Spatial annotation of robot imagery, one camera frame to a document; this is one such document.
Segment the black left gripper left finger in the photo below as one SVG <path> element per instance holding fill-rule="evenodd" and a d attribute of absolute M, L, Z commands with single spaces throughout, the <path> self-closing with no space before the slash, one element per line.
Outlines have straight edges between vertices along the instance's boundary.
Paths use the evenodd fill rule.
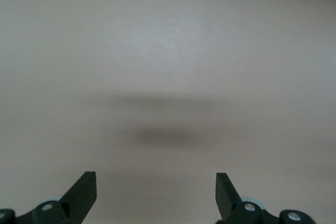
<path fill-rule="evenodd" d="M 58 200 L 43 202 L 21 216 L 1 209 L 1 223 L 82 223 L 96 199 L 96 173 L 84 172 Z"/>

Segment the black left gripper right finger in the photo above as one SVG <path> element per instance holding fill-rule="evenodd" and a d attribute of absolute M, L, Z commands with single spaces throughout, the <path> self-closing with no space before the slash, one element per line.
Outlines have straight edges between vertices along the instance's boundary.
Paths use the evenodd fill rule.
<path fill-rule="evenodd" d="M 273 216 L 259 201 L 242 198 L 226 173 L 216 174 L 215 199 L 221 216 L 218 223 L 315 223 L 298 210 L 286 209 Z"/>

